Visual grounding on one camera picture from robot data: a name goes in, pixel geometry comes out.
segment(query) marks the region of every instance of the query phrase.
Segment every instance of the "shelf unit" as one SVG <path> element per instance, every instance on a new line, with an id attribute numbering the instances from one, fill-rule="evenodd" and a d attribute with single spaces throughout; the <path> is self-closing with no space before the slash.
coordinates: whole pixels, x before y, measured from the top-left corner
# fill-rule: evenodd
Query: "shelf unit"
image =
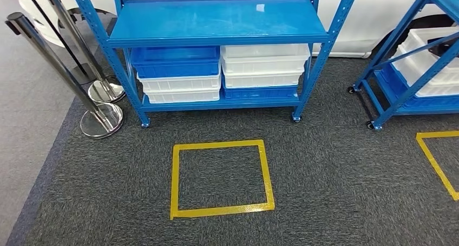
<path id="1" fill-rule="evenodd" d="M 328 31 L 317 15 L 319 0 L 115 0 L 118 19 L 107 35 L 90 0 L 76 0 L 115 75 L 140 118 L 149 126 L 147 112 L 194 109 L 294 107 L 292 119 L 301 120 L 320 72 L 354 0 L 341 0 Z M 152 104 L 137 94 L 130 63 L 135 47 L 221 46 L 236 44 L 321 43 L 314 66 L 305 63 L 303 90 L 288 99 L 251 99 Z M 116 49 L 122 48 L 126 69 Z"/>
<path id="2" fill-rule="evenodd" d="M 438 61 L 433 64 L 430 69 L 428 69 L 411 87 L 407 88 L 406 91 L 402 93 L 396 93 L 392 89 L 392 84 L 387 83 L 382 79 L 382 72 L 384 70 L 389 70 L 392 67 L 392 63 L 403 59 L 409 55 L 420 52 L 422 50 L 429 49 L 438 44 L 452 40 L 459 37 L 459 33 L 446 36 L 440 40 L 427 44 L 424 47 L 417 48 L 406 54 L 400 55 L 398 57 L 391 58 L 389 60 L 385 59 L 387 54 L 396 44 L 397 40 L 403 34 L 403 32 L 408 28 L 410 22 L 416 16 L 416 14 L 422 10 L 422 8 L 427 4 L 435 4 L 441 8 L 447 15 L 449 15 L 456 23 L 459 23 L 459 0 L 416 0 L 405 16 L 402 18 L 396 29 L 391 33 L 389 38 L 384 42 L 379 52 L 372 59 L 368 67 L 365 69 L 363 74 L 359 79 L 348 88 L 348 92 L 355 93 L 360 92 L 364 89 L 375 109 L 378 112 L 378 117 L 375 120 L 371 119 L 366 123 L 367 127 L 370 129 L 381 130 L 382 125 L 389 120 L 394 115 L 415 115 L 415 114 L 446 114 L 446 113 L 459 113 L 459 103 L 458 105 L 441 105 L 431 103 L 430 105 L 418 105 L 418 106 L 406 106 L 406 103 L 411 99 L 415 98 L 415 94 L 427 84 L 435 75 L 437 75 L 445 66 L 447 66 L 455 57 L 459 55 L 459 41 L 456 41 L 447 52 L 445 52 Z M 389 101 L 389 108 L 383 109 L 381 103 L 378 101 L 373 90 L 369 85 L 369 80 L 375 79 L 380 89 L 383 91 L 387 100 Z M 432 99 L 431 97 L 419 98 L 421 99 Z"/>

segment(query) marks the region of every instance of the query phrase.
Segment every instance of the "stacked crates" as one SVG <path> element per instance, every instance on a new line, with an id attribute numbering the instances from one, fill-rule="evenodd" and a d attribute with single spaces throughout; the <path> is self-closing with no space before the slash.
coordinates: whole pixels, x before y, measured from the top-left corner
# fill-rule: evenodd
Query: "stacked crates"
<path id="1" fill-rule="evenodd" d="M 220 99 L 220 47 L 134 48 L 131 64 L 150 103 Z"/>
<path id="2" fill-rule="evenodd" d="M 150 103 L 297 96 L 307 44 L 134 48 L 131 64 Z"/>
<path id="3" fill-rule="evenodd" d="M 222 46 L 225 99 L 297 96 L 310 53 L 307 44 Z"/>
<path id="4" fill-rule="evenodd" d="M 411 29 L 406 40 L 397 48 L 394 57 L 428 44 L 429 40 L 452 35 L 459 27 Z M 402 76 L 406 87 L 412 86 L 439 57 L 423 50 L 393 63 Z M 453 59 L 441 72 L 432 78 L 417 93 L 415 98 L 454 98 L 459 103 L 459 58 Z"/>

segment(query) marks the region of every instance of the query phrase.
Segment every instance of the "vehicle body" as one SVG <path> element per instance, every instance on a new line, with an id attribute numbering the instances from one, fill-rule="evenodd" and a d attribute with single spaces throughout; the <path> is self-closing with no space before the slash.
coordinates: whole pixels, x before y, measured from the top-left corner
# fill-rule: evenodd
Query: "vehicle body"
<path id="1" fill-rule="evenodd" d="M 47 0 L 37 0 L 55 26 L 58 17 Z M 75 0 L 61 0 L 70 13 L 78 13 Z M 91 0 L 94 8 L 100 12 L 116 15 L 114 0 Z M 330 26 L 340 0 L 319 0 L 319 17 L 324 27 Z M 379 42 L 390 33 L 410 8 L 414 0 L 356 0 L 342 31 L 335 43 L 331 56 L 368 57 Z M 21 7 L 34 19 L 36 28 L 50 42 L 62 46 L 57 36 L 46 24 L 31 0 L 19 0 Z M 416 19 L 427 26 L 436 25 L 434 17 L 444 14 L 435 5 L 427 5 L 416 16 Z"/>

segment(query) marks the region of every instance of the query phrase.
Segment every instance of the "chrome stanchion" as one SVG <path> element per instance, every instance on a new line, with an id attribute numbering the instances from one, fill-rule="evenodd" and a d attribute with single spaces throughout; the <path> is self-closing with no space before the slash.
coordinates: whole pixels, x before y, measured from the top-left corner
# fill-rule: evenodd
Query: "chrome stanchion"
<path id="1" fill-rule="evenodd" d="M 41 6 L 38 4 L 37 0 L 30 0 L 32 3 L 35 5 L 35 7 L 38 9 L 40 14 L 42 14 L 43 18 L 46 20 L 48 23 L 49 27 L 53 30 L 54 34 L 56 34 L 57 38 L 62 42 L 64 45 L 64 48 L 67 50 L 69 53 L 70 57 L 75 61 L 76 67 L 71 70 L 73 76 L 77 79 L 77 81 L 81 85 L 86 85 L 94 80 L 96 80 L 96 76 L 91 72 L 91 69 L 89 68 L 89 65 L 87 63 L 81 64 L 79 60 L 76 58 L 75 54 L 73 51 L 70 49 L 69 45 L 65 42 L 64 38 L 61 36 L 59 31 L 56 29 L 56 27 L 53 25 L 51 20 L 49 19 L 48 15 L 43 11 Z"/>
<path id="2" fill-rule="evenodd" d="M 60 21 L 70 32 L 70 37 L 75 42 L 79 51 L 88 61 L 89 68 L 96 76 L 95 80 L 88 89 L 89 97 L 95 102 L 117 102 L 124 97 L 124 89 L 116 79 L 116 77 L 106 77 L 102 68 L 94 58 L 94 55 L 86 45 L 83 36 L 76 28 L 75 22 L 70 17 L 70 14 L 64 8 L 61 0 L 48 0 L 54 11 L 57 13 Z"/>
<path id="3" fill-rule="evenodd" d="M 16 35 L 22 35 L 43 56 L 86 106 L 88 111 L 80 121 L 81 131 L 85 135 L 101 139 L 112 135 L 121 127 L 123 123 L 121 108 L 110 103 L 95 104 L 24 14 L 12 13 L 5 23 Z"/>

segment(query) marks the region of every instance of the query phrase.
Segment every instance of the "yellow floor marking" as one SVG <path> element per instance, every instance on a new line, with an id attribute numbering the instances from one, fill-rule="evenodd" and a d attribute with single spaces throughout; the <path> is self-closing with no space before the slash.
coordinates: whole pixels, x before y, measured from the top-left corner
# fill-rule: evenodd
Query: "yellow floor marking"
<path id="1" fill-rule="evenodd" d="M 258 146 L 260 154 L 261 173 L 265 185 L 266 203 L 247 204 L 237 206 L 225 206 L 216 208 L 202 208 L 191 210 L 179 210 L 179 155 L 181 150 L 205 150 L 209 148 Z M 174 217 L 202 217 L 214 215 L 230 215 L 235 213 L 259 212 L 274 209 L 274 195 L 271 186 L 270 172 L 266 158 L 265 144 L 263 140 L 241 140 L 213 143 L 177 144 L 174 145 L 172 155 L 172 184 L 171 184 L 171 220 Z"/>
<path id="2" fill-rule="evenodd" d="M 425 144 L 425 138 L 446 138 L 446 137 L 459 137 L 459 131 L 443 131 L 443 132 L 419 132 L 416 134 L 416 140 L 419 143 L 422 151 L 424 152 L 425 156 L 429 160 L 430 164 L 434 168 L 437 175 L 443 182 L 443 185 L 448 190 L 449 194 L 453 197 L 454 200 L 459 199 L 459 193 L 451 185 L 451 182 L 448 180 L 446 175 L 444 174 L 443 170 L 440 168 L 439 164 L 434 158 L 434 155 L 430 152 Z"/>

